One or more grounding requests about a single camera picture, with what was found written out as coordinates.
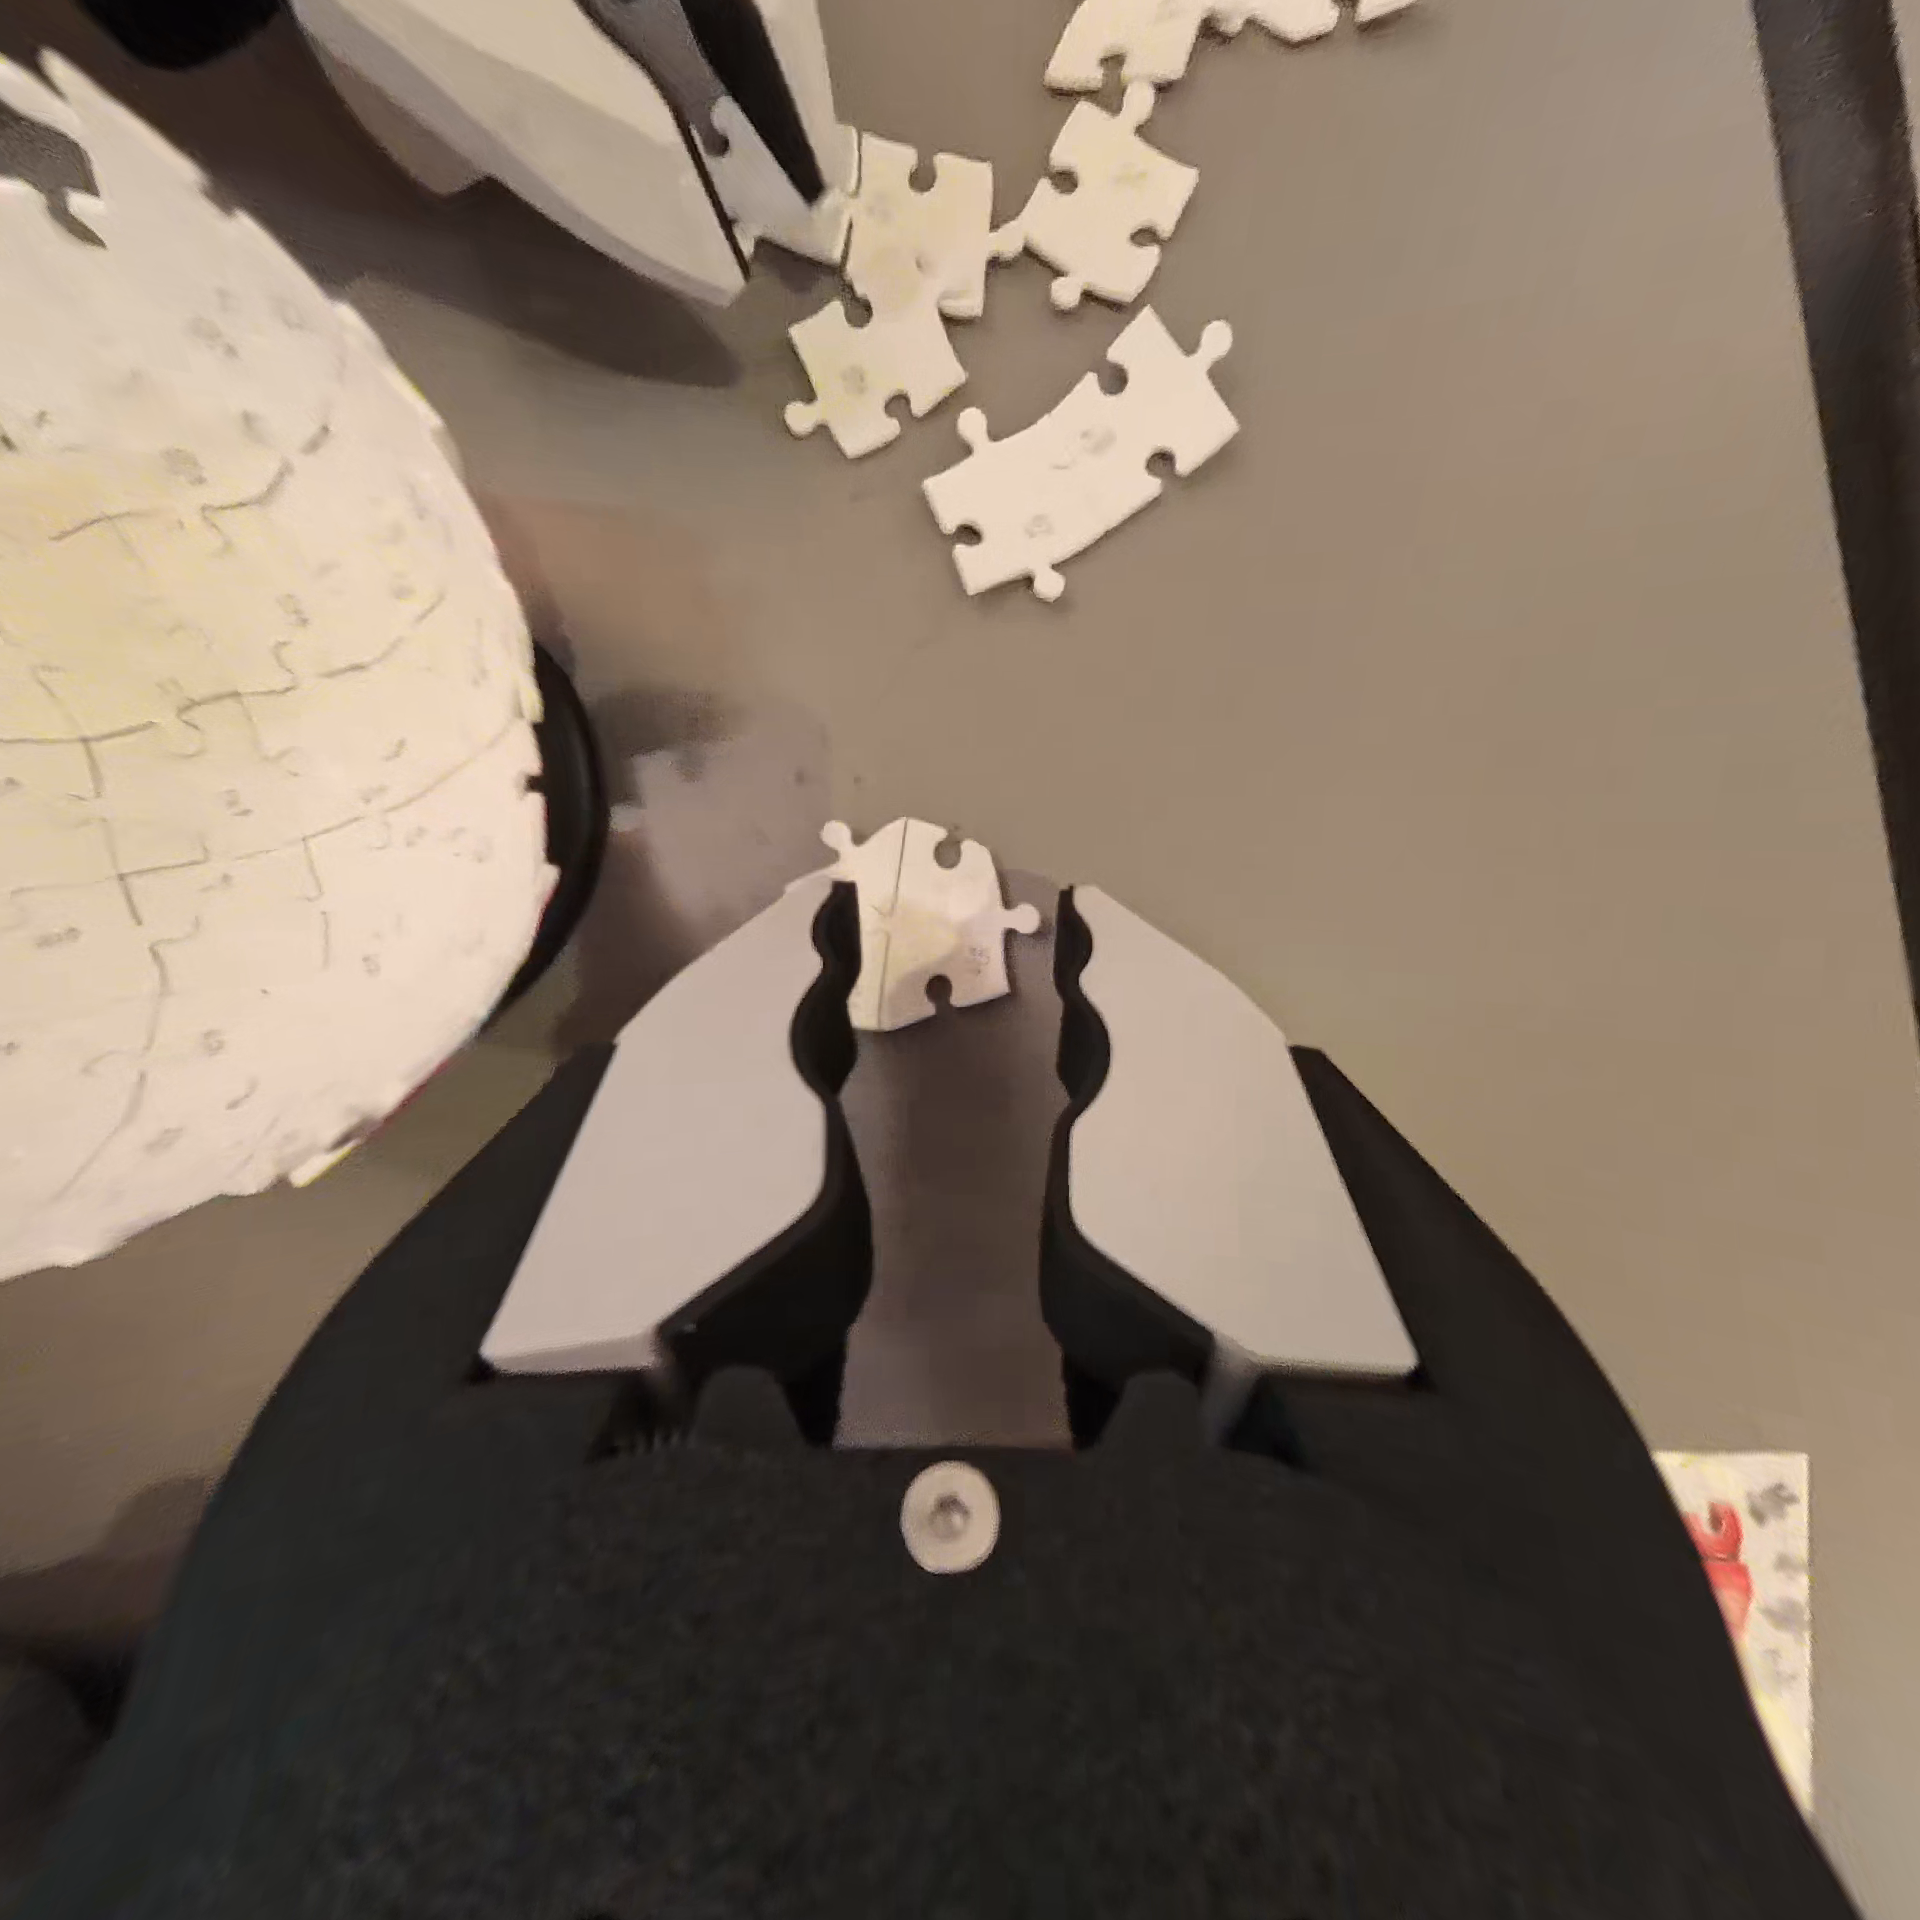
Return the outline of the partly built white puzzle ball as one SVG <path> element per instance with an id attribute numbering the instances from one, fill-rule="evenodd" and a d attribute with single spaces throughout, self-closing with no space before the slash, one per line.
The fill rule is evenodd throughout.
<path id="1" fill-rule="evenodd" d="M 5 1279 L 301 1185 L 488 1021 L 557 873 L 528 623 L 434 408 L 58 53 L 5 107 Z"/>

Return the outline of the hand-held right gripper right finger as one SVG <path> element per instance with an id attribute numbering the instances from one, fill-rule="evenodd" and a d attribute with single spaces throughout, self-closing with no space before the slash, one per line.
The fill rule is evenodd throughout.
<path id="1" fill-rule="evenodd" d="M 1271 1382 L 1383 1387 L 1420 1355 L 1282 1026 L 1092 884 L 1060 891 L 1042 1317 L 1068 1441 L 1171 1377 L 1228 1441 Z"/>

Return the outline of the single white puzzle piece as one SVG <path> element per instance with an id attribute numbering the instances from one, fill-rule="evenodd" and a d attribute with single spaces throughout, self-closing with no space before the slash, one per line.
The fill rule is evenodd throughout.
<path id="1" fill-rule="evenodd" d="M 859 139 L 832 102 L 811 93 L 801 99 L 801 127 L 825 180 L 811 203 L 735 97 L 720 95 L 713 119 L 726 150 L 708 158 L 708 172 L 743 252 L 752 256 L 767 242 L 809 262 L 836 264 L 852 226 Z"/>

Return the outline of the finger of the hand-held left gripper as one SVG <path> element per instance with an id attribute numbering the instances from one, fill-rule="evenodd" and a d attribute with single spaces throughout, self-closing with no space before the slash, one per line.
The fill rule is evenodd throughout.
<path id="1" fill-rule="evenodd" d="M 419 180 L 488 180 L 616 267 L 730 305 L 751 264 L 684 113 L 573 2 L 301 2 L 350 107 Z"/>
<path id="2" fill-rule="evenodd" d="M 684 2 L 692 40 L 799 208 L 836 183 L 836 117 L 816 3 Z"/>

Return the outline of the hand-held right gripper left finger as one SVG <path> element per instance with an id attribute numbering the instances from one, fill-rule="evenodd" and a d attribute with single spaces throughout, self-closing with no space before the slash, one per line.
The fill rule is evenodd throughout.
<path id="1" fill-rule="evenodd" d="M 483 1340 L 493 1374 L 636 1377 L 674 1418 L 757 1371 L 835 1443 L 874 1279 L 845 1106 L 860 957 L 854 885 L 799 880 L 627 1021 Z"/>

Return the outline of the white puzzle piece pair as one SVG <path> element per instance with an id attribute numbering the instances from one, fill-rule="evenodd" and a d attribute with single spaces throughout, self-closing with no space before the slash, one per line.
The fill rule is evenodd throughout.
<path id="1" fill-rule="evenodd" d="M 848 1017 L 860 1034 L 892 1034 L 939 1011 L 932 984 L 945 982 L 946 1005 L 967 1010 L 1012 991 L 1007 943 L 1037 936 L 1037 903 L 1011 903 L 996 855 L 969 835 L 946 864 L 948 828 L 896 817 L 868 835 L 846 821 L 820 828 L 830 851 L 826 873 L 856 891 L 860 972 L 848 993 Z"/>

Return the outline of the printed instruction leaflet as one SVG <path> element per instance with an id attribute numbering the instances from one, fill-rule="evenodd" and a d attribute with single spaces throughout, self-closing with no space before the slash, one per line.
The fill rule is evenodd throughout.
<path id="1" fill-rule="evenodd" d="M 1804 1451 L 1657 1451 L 1772 1758 L 1814 1819 L 1813 1476 Z"/>

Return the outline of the puzzle pieces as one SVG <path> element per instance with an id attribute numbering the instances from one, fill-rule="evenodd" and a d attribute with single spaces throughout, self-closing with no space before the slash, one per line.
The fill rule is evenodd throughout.
<path id="1" fill-rule="evenodd" d="M 952 400 L 967 368 L 951 324 L 986 313 L 992 267 L 1042 264 L 1063 315 L 1088 302 L 1127 311 L 1102 363 L 1018 431 L 996 436 L 980 408 L 962 409 L 967 454 L 923 482 L 965 593 L 1018 583 L 1055 604 L 1064 563 L 1160 498 L 1158 463 L 1188 475 L 1238 431 L 1215 382 L 1234 326 L 1213 319 L 1186 347 L 1143 300 L 1201 180 L 1147 135 L 1160 93 L 1186 76 L 1206 36 L 1257 25 L 1282 45 L 1311 45 L 1346 24 L 1381 29 L 1407 10 L 1077 3 L 1042 78 L 1070 99 L 1068 113 L 1045 173 L 1002 222 L 986 160 L 937 151 L 918 182 L 915 148 L 856 132 L 814 231 L 786 248 L 835 267 L 860 311 L 836 297 L 788 328 L 809 391 L 782 409 L 785 430 L 796 440 L 825 434 L 859 462 L 901 438 L 896 401 L 924 419 Z"/>

